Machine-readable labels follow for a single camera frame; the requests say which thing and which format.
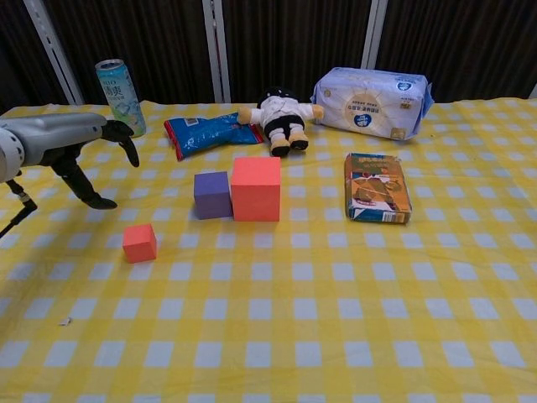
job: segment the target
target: black cable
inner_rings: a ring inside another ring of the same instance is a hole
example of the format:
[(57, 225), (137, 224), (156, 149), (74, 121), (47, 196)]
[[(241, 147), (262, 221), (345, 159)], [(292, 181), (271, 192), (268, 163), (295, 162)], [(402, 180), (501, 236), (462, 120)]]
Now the black cable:
[(13, 227), (18, 225), (21, 221), (23, 221), (27, 216), (29, 216), (32, 212), (37, 210), (37, 204), (24, 192), (24, 188), (19, 185), (17, 182), (15, 182), (13, 179), (10, 181), (6, 181), (6, 183), (9, 186), (9, 189), (18, 196), (18, 199), (23, 203), (24, 208), (18, 212), (18, 214), (12, 218), (11, 222), (2, 230), (0, 231), (0, 238), (2, 238), (6, 233), (8, 233)]

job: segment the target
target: foam block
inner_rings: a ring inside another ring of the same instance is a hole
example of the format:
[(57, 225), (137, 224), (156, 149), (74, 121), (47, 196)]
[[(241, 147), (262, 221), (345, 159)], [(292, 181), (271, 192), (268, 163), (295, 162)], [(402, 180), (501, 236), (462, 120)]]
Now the foam block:
[(280, 159), (242, 157), (233, 163), (232, 203), (236, 221), (279, 221)]
[(194, 176), (194, 201), (199, 219), (231, 217), (227, 172), (210, 172)]
[(151, 224), (134, 225), (123, 232), (123, 251), (129, 263), (157, 258), (157, 238)]

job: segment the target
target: large red cube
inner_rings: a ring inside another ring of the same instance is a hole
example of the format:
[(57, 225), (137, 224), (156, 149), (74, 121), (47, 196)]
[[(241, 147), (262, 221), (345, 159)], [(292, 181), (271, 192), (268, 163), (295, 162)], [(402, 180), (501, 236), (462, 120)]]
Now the large red cube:
[(242, 157), (233, 163), (232, 204), (236, 221), (279, 221), (280, 159)]

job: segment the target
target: package of tissues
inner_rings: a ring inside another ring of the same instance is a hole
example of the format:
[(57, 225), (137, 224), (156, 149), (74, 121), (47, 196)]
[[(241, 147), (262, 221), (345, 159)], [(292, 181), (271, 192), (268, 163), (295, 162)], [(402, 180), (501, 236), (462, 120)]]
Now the package of tissues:
[(433, 104), (425, 76), (336, 67), (315, 85), (318, 123), (394, 140), (414, 137)]

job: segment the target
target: yellow checkered tablecloth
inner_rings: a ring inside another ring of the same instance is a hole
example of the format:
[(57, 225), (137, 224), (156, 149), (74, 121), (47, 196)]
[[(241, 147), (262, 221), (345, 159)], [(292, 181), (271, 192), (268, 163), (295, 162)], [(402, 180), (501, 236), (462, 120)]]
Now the yellow checkered tablecloth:
[[(39, 210), (0, 241), (0, 401), (537, 401), (535, 100), (436, 104), (408, 143), (310, 125), (307, 152), (282, 161), (280, 222), (196, 221), (194, 174), (269, 147), (177, 162), (163, 121), (235, 109), (144, 102), (138, 169), (115, 144), (86, 146), (113, 211), (24, 171)], [(110, 113), (8, 116), (72, 111)], [(345, 218), (352, 151), (400, 157), (408, 225)], [(20, 206), (2, 192), (7, 223)], [(127, 264), (122, 231), (144, 222), (159, 257)]]

